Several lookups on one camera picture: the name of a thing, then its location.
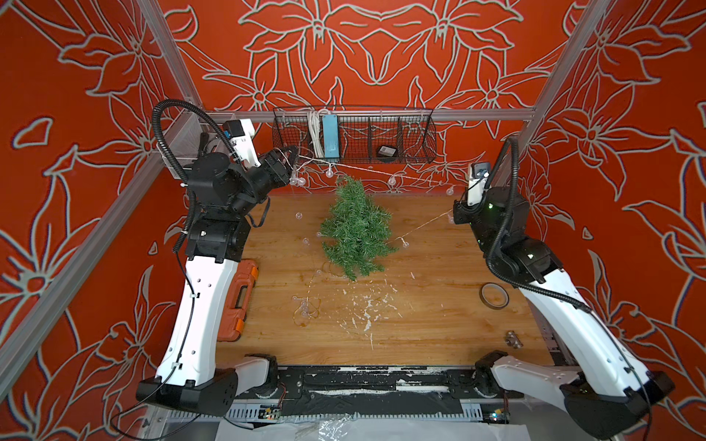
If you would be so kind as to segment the clear bulb string lights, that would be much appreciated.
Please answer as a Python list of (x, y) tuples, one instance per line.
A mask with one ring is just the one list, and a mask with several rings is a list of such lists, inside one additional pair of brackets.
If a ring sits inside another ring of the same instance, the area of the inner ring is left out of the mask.
[[(334, 163), (319, 163), (318, 165), (326, 165), (329, 167), (327, 170), (327, 176), (333, 178), (336, 182), (340, 178), (345, 178), (350, 176), (338, 171), (339, 165)], [(393, 214), (390, 222), (390, 228), (392, 231), (392, 221)], [(420, 232), (423, 228), (432, 226), (433, 224), (439, 225), (442, 219), (450, 218), (450, 212), (446, 211), (441, 213), (439, 216), (432, 220), (423, 222), (419, 226), (413, 228), (407, 233), (394, 234), (392, 231), (392, 244), (397, 249), (408, 247), (409, 236), (413, 233)], [(383, 272), (375, 272), (368, 277), (359, 277), (355, 281), (347, 279), (343, 275), (342, 269), (331, 264), (327, 257), (325, 256), (323, 250), (324, 239), (319, 233), (321, 225), (317, 227), (317, 231), (314, 233), (321, 240), (322, 248), (318, 251), (314, 251), (314, 246), (312, 240), (304, 237), (302, 251), (297, 251), (288, 254), (283, 258), (284, 263), (291, 268), (296, 266), (301, 266), (302, 268), (311, 268), (312, 275), (303, 277), (303, 283), (306, 285), (306, 290), (296, 294), (293, 299), (299, 303), (297, 310), (293, 313), (293, 322), (301, 327), (309, 325), (310, 321), (318, 319), (320, 317), (326, 316), (331, 320), (336, 321), (339, 327), (347, 334), (367, 334), (371, 335), (371, 326), (378, 322), (384, 321), (389, 318), (400, 318), (402, 316), (401, 312), (397, 310), (395, 305), (391, 304), (391, 301), (395, 299), (395, 288), (388, 284), (388, 277), (386, 275), (382, 276), (382, 282), (384, 286), (382, 288), (373, 288), (371, 291), (367, 291), (362, 294), (358, 299), (356, 296), (360, 294), (360, 287), (364, 283), (372, 283), (371, 276), (377, 273), (383, 274)], [(331, 291), (325, 290), (315, 290), (316, 281), (321, 279), (327, 270), (333, 272), (333, 278), (339, 281), (343, 281), (349, 285), (346, 290), (340, 290), (340, 294), (343, 296), (343, 311), (338, 310), (338, 306), (333, 303), (324, 303), (326, 296), (332, 294)]]

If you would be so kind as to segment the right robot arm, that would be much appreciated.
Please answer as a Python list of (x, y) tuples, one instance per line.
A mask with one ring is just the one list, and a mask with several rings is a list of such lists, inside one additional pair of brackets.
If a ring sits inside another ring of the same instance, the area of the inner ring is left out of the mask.
[(488, 270), (516, 288), (549, 323), (575, 365), (544, 367), (504, 351), (474, 366), (475, 391), (496, 398), (506, 391), (551, 404), (588, 435), (607, 440), (645, 421), (675, 384), (649, 369), (608, 329), (578, 292), (549, 246), (529, 237), (529, 202), (518, 189), (520, 147), (505, 139), (496, 163), (472, 168), (463, 196), (453, 204), (455, 224), (467, 224)]

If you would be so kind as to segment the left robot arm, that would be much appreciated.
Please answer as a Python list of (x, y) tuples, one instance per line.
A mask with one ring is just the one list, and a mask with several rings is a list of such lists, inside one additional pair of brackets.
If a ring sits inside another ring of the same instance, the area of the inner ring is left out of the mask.
[[(200, 149), (184, 167), (161, 127), (165, 110), (183, 108), (206, 122), (226, 150)], [(275, 356), (248, 355), (233, 367), (216, 366), (217, 334), (242, 253), (255, 228), (250, 212), (268, 204), (274, 189), (290, 184), (300, 149), (296, 145), (259, 155), (242, 119), (219, 125), (197, 106), (175, 98), (159, 102), (152, 123), (157, 147), (189, 196), (185, 228), (176, 242), (186, 257), (178, 260), (184, 291), (167, 351), (156, 374), (142, 380), (136, 398), (196, 415), (224, 416), (236, 397), (279, 389)]]

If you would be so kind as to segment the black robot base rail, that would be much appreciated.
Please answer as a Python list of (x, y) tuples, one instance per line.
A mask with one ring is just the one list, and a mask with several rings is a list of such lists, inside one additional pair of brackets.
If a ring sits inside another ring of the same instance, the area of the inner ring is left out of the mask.
[(277, 424), (324, 419), (401, 419), (507, 423), (542, 401), (517, 391), (480, 393), (474, 368), (437, 366), (283, 366), (268, 396), (248, 391), (205, 421)]

